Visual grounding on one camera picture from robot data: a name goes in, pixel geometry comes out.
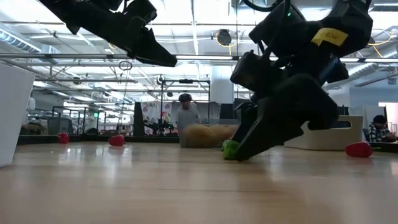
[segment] red object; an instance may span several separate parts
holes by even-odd
[[[347,146],[345,152],[352,157],[368,158],[372,155],[373,149],[367,142],[358,142]]]
[[[109,144],[111,146],[123,146],[125,141],[124,141],[124,136],[119,135],[119,136],[113,136],[108,140]]]
[[[58,142],[60,144],[68,144],[69,143],[69,135],[68,135],[68,133],[59,133],[58,134]]]

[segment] yellow label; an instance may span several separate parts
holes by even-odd
[[[317,34],[312,38],[311,42],[317,44],[318,46],[321,45],[323,41],[327,41],[331,44],[334,44],[338,47],[343,45],[344,41],[347,39],[348,34],[336,30],[333,28],[322,28],[318,30]]]

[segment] red toy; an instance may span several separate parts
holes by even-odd
[[[109,144],[111,146],[123,146],[125,141],[124,141],[124,136],[119,135],[119,136],[113,136],[108,140]]]
[[[69,143],[69,135],[68,135],[68,133],[59,133],[58,134],[58,142],[60,144],[68,144]]]
[[[373,148],[367,142],[357,142],[347,146],[345,152],[352,157],[368,158],[372,155]]]

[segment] desk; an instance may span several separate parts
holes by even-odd
[[[380,147],[378,152],[398,153],[398,141],[395,142],[370,142],[372,147]]]

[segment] person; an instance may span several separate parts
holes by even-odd
[[[387,128],[387,119],[383,115],[377,115],[368,128],[370,142],[394,142],[397,137]]]
[[[180,134],[188,125],[198,121],[199,113],[196,104],[192,103],[192,96],[188,93],[181,94],[178,100],[181,103],[177,111],[177,129]]]

